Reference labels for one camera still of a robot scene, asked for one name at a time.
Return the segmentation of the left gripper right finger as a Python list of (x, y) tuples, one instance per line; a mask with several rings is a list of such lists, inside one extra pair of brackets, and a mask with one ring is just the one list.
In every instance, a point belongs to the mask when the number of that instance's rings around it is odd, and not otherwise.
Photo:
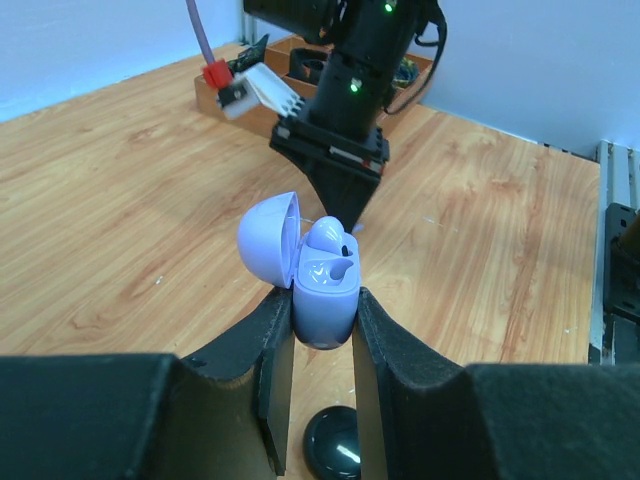
[(635, 479), (637, 365), (459, 366), (368, 290), (352, 334), (366, 479)]

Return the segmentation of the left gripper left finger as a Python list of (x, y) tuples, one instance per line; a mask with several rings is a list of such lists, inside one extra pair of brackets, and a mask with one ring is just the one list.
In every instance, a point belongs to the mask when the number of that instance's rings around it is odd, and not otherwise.
[(274, 479), (286, 469), (292, 294), (186, 357), (5, 356), (5, 479)]

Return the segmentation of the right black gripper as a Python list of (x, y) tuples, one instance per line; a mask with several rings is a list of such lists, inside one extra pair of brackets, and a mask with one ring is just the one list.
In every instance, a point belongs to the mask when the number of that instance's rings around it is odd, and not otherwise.
[[(271, 147), (303, 156), (294, 161), (306, 175), (327, 215), (351, 233), (381, 180), (390, 157), (388, 140), (374, 126), (364, 139), (352, 139), (317, 125), (309, 112), (281, 117), (271, 135)], [(313, 158), (312, 153), (337, 157)]]

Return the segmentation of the purple charging case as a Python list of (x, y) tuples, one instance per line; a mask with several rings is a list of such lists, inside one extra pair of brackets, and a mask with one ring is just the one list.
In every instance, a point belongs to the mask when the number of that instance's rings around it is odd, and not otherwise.
[(359, 246), (350, 234), (354, 254), (341, 257), (309, 248), (307, 233), (301, 232), (298, 196), (291, 191), (244, 214), (237, 249), (254, 276), (293, 291), (293, 329), (299, 341), (331, 350), (347, 341), (354, 326), (361, 287)]

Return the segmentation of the black earbud charging case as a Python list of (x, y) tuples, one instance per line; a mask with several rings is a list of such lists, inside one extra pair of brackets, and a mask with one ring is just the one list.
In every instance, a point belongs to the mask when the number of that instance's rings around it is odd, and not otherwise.
[(360, 479), (356, 410), (335, 405), (315, 414), (304, 431), (303, 455), (315, 479)]

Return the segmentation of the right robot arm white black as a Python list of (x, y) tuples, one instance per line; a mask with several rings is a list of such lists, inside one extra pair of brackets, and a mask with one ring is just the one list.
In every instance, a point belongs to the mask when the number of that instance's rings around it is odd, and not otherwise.
[(428, 24), (442, 51), (447, 23), (435, 1), (246, 1), (244, 11), (332, 50), (311, 99), (282, 113), (270, 146), (309, 179), (326, 213), (351, 231), (377, 189), (389, 143), (377, 125), (410, 44)]

